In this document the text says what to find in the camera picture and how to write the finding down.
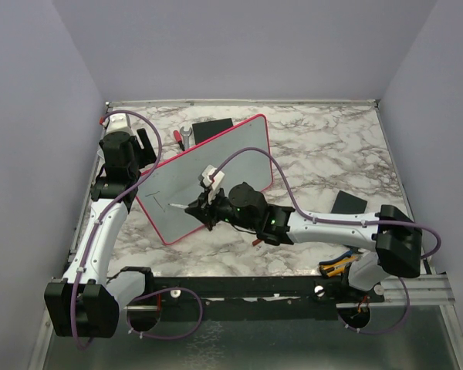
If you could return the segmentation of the whiteboard marker pen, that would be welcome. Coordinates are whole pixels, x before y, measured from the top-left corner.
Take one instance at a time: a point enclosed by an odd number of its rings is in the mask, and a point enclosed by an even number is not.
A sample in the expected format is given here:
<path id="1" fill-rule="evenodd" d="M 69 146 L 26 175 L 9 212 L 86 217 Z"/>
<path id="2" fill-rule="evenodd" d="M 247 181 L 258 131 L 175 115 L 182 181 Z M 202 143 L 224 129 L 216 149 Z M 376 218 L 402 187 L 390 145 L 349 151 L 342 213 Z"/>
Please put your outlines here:
<path id="1" fill-rule="evenodd" d="M 185 204 L 179 204 L 179 203 L 169 203 L 168 206 L 169 206 L 169 207 L 178 208 L 178 209 L 186 209 L 186 208 L 188 208 L 187 205 L 185 205 Z"/>

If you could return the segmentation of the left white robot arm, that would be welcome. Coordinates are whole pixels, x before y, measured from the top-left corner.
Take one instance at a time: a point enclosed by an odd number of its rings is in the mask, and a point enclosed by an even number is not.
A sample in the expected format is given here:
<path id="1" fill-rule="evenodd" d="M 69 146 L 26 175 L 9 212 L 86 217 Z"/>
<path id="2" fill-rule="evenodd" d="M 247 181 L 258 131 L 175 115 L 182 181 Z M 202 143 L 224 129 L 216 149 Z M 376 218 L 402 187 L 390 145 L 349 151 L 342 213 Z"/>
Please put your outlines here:
<path id="1" fill-rule="evenodd" d="M 100 141 L 104 173 L 91 189 L 85 233 L 63 276 L 49 282 L 46 307 L 59 337 L 110 338 L 122 309 L 132 300 L 150 302 L 154 284 L 148 269 L 125 268 L 108 277 L 117 236 L 137 195 L 141 170 L 157 160 L 144 129 L 116 129 Z"/>

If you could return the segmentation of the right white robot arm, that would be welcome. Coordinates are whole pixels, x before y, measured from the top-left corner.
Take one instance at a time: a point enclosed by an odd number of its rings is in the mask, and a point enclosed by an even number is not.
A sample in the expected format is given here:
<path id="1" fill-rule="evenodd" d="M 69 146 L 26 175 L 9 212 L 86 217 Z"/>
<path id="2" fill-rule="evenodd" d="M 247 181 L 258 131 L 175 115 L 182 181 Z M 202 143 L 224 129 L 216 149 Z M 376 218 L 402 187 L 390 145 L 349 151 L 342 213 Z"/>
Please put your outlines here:
<path id="1" fill-rule="evenodd" d="M 390 276 L 420 275 L 422 231 L 391 205 L 368 214 L 316 214 L 270 204 L 263 193 L 241 183 L 228 193 L 205 189 L 184 211 L 208 229 L 226 222 L 275 246 L 321 242 L 367 251 L 343 272 L 339 292 L 347 301 L 357 301 Z"/>

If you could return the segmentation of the pink framed whiteboard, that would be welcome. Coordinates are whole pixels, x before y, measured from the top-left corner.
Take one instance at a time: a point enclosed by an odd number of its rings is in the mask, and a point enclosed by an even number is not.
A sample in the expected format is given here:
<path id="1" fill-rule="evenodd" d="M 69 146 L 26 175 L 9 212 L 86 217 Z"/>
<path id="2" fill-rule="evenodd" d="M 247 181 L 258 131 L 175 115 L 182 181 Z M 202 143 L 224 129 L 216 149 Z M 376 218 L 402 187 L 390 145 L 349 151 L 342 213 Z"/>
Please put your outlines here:
<path id="1" fill-rule="evenodd" d="M 139 186 L 137 201 L 165 245 L 172 245 L 204 225 L 177 205 L 187 206 L 204 191 L 201 183 L 228 192 L 246 182 L 255 190 L 272 185 L 270 159 L 256 151 L 246 151 L 231 160 L 209 180 L 209 166 L 215 170 L 233 153 L 254 147 L 270 153 L 269 129 L 265 115 L 257 114 L 226 131 L 160 163 Z"/>

